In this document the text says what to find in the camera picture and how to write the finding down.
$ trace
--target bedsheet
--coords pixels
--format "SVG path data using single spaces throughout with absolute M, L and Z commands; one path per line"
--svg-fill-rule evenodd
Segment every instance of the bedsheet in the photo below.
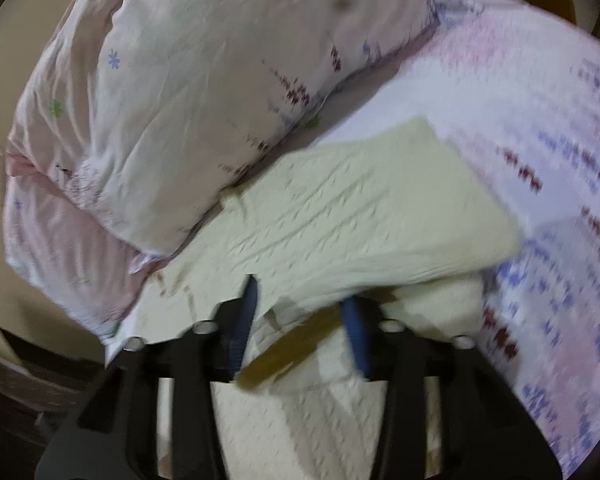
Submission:
M 567 477 L 600 439 L 600 43 L 519 0 L 436 0 L 436 9 L 441 27 L 427 46 L 317 142 L 367 138 L 423 114 L 517 217 L 524 247 L 485 276 L 478 341 Z M 175 335 L 190 319 L 136 310 L 117 342 L 167 324 Z M 225 452 L 254 476 L 368 475 L 379 385 L 216 395 Z M 169 406 L 163 399 L 163 415 Z M 243 450 L 244 440 L 253 445 Z

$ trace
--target bed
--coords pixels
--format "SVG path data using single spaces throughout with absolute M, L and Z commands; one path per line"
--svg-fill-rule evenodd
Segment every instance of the bed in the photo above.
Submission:
M 600 45 L 513 0 L 436 0 L 435 9 L 441 27 L 433 40 L 424 46 L 412 44 L 415 56 L 394 59 L 385 72 L 378 70 L 349 93 L 334 95 L 319 112 L 320 128 L 314 121 L 314 127 L 296 132 L 280 150 L 313 140 L 363 139 L 416 115 L 424 115 L 437 134 L 455 146 L 525 232 L 520 256 L 486 279 L 489 288 L 478 339 L 542 429 L 565 476 L 577 478 L 592 462 L 593 471 L 600 466 Z M 564 37 L 563 44 L 573 47 L 552 50 L 542 42 L 549 33 Z M 109 59 L 114 70 L 116 59 Z M 13 204 L 20 210 L 17 201 Z M 128 259 L 135 261 L 139 253 Z M 186 250 L 179 258 L 185 257 Z M 156 273 L 148 279 L 128 316 L 128 306 L 117 309 L 114 323 L 102 332 L 110 333 L 120 317 L 126 318 L 115 338 L 108 340 L 110 354 L 128 336 L 170 338 L 195 320 L 181 305 L 167 305 L 160 294 L 162 276 Z M 144 282 L 144 276 L 138 278 Z M 170 314 L 163 316 L 167 306 Z M 550 357 L 538 361 L 537 355 Z M 358 441 L 351 444 L 344 426 L 336 433 L 312 426 L 321 431 L 320 442 L 337 442 L 335 448 L 326 446 L 320 460 L 333 461 L 348 449 L 347 460 L 328 471 L 364 478 L 374 449 L 380 393 L 350 380 L 326 394 L 314 392 L 292 401 L 295 411 L 287 410 L 287 418 L 300 428 L 302 413 L 315 418 L 326 410 L 335 417 L 335 426 L 346 422 L 357 427 L 351 434 Z M 229 439 L 225 445 L 231 447 L 237 438 L 232 433 L 240 435 L 239 422 L 256 424 L 254 414 L 262 410 L 262 402 L 236 391 L 223 395 L 219 408 L 228 415 L 221 417 L 221 424 L 226 424 L 224 435 Z M 168 399 L 163 402 L 166 412 Z M 281 425 L 284 434 L 288 428 L 280 412 L 285 413 L 285 406 L 273 405 L 278 402 L 272 401 L 270 421 Z M 262 422 L 244 430 L 260 434 Z M 166 455 L 168 427 L 160 434 Z M 283 438 L 260 444 L 280 446 L 280 462 L 264 464 L 252 453 L 244 459 L 246 465 L 240 465 L 242 470 L 262 475 L 253 465 L 264 464 L 275 475 L 284 470 L 285 460 L 298 460 L 293 457 L 297 442 Z M 354 457 L 351 449 L 360 450 L 359 455 Z M 316 460 L 315 449 L 304 453 L 304 460 Z M 311 478 L 319 473 L 305 474 Z

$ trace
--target screw head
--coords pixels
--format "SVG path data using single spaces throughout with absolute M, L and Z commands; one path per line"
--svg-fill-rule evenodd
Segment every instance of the screw head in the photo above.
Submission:
M 388 334 L 402 332 L 404 329 L 404 323 L 397 319 L 385 319 L 380 322 L 380 330 Z
M 212 334 L 218 330 L 218 323 L 211 320 L 199 321 L 193 325 L 193 332 L 198 335 Z
M 469 335 L 458 335 L 453 338 L 452 342 L 458 350 L 470 350 L 471 348 L 475 348 L 474 338 Z
M 144 348 L 146 341 L 141 337 L 130 337 L 125 341 L 124 349 L 128 352 L 138 352 Z

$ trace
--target wooden furniture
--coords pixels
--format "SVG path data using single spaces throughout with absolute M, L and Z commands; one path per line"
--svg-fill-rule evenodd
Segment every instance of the wooden furniture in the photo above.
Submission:
M 36 421 L 61 420 L 102 365 L 6 336 L 24 365 L 0 358 L 0 480 L 33 480 L 47 443 Z

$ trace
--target flower pattern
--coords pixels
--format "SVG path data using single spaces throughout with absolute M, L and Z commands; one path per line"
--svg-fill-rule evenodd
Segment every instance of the flower pattern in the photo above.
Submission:
M 477 339 L 566 478 L 600 439 L 600 44 L 517 0 L 435 3 L 403 106 L 522 228 L 520 254 L 486 275 Z
M 120 68 L 120 58 L 118 57 L 118 51 L 113 51 L 113 49 L 111 49 L 111 52 L 109 53 L 109 64 L 111 65 L 111 68 L 114 69 L 119 69 Z
M 340 59 L 340 51 L 335 45 L 331 47 L 331 65 L 333 66 L 334 72 L 342 70 L 342 60 Z
M 287 76 L 281 74 L 278 70 L 269 68 L 269 71 L 276 77 L 285 90 L 285 99 L 293 106 L 300 103 L 302 107 L 307 107 L 311 103 L 311 95 L 307 91 L 307 87 L 297 77 L 291 80 Z
M 53 115 L 53 117 L 60 117 L 62 115 L 62 103 L 56 99 L 52 100 L 51 104 L 49 105 L 49 111 L 51 111 L 51 115 Z

